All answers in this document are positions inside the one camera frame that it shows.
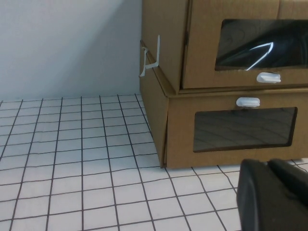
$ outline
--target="white wall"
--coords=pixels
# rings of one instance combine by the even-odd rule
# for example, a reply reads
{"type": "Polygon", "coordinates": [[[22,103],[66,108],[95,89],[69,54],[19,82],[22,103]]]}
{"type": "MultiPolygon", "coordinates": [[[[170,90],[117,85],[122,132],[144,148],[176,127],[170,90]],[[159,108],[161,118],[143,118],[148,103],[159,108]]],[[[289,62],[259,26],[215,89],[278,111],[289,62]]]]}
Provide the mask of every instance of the white wall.
{"type": "Polygon", "coordinates": [[[139,91],[141,0],[0,0],[0,99],[139,91]]]}

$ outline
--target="white drawer handle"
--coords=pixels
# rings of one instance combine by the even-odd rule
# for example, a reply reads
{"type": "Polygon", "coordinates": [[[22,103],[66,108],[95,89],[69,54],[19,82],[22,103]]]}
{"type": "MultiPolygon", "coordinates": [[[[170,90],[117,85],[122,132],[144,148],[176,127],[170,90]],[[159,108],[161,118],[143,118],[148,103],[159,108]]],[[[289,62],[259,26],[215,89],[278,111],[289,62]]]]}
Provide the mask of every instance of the white drawer handle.
{"type": "Polygon", "coordinates": [[[260,107],[260,99],[241,97],[237,99],[236,105],[239,107],[260,107]]]}
{"type": "Polygon", "coordinates": [[[280,83],[280,75],[275,73],[262,72],[257,76],[259,83],[280,83]]]}

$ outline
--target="clear plastic window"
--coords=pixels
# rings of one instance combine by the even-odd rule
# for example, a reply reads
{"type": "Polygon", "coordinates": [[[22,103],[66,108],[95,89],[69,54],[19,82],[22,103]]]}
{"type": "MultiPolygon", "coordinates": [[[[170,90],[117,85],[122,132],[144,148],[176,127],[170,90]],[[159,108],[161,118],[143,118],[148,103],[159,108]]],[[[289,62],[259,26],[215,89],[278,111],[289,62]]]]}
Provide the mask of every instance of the clear plastic window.
{"type": "Polygon", "coordinates": [[[308,67],[308,20],[226,19],[215,70],[308,67]]]}
{"type": "Polygon", "coordinates": [[[291,146],[297,108],[197,112],[194,152],[291,146]]]}

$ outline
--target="white grid mat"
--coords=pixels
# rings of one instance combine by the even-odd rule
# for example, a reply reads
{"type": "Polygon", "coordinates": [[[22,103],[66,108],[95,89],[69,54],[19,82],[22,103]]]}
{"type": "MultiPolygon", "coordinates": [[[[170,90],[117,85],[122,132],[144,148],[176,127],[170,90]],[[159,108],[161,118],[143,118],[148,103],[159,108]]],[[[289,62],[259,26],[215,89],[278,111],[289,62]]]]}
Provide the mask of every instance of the white grid mat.
{"type": "Polygon", "coordinates": [[[1,231],[241,229],[239,166],[161,169],[140,95],[0,102],[0,155],[1,231]]]}

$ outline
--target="drawer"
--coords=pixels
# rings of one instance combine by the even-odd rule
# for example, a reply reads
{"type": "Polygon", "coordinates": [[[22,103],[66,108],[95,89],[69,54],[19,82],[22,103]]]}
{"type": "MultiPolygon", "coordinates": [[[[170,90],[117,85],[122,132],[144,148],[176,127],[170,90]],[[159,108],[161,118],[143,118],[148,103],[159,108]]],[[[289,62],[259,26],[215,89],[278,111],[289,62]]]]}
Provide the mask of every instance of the drawer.
{"type": "Polygon", "coordinates": [[[176,94],[155,67],[140,89],[162,167],[308,156],[308,88],[176,94]]]}
{"type": "Polygon", "coordinates": [[[308,86],[308,1],[143,0],[142,41],[176,93],[308,86]]]}

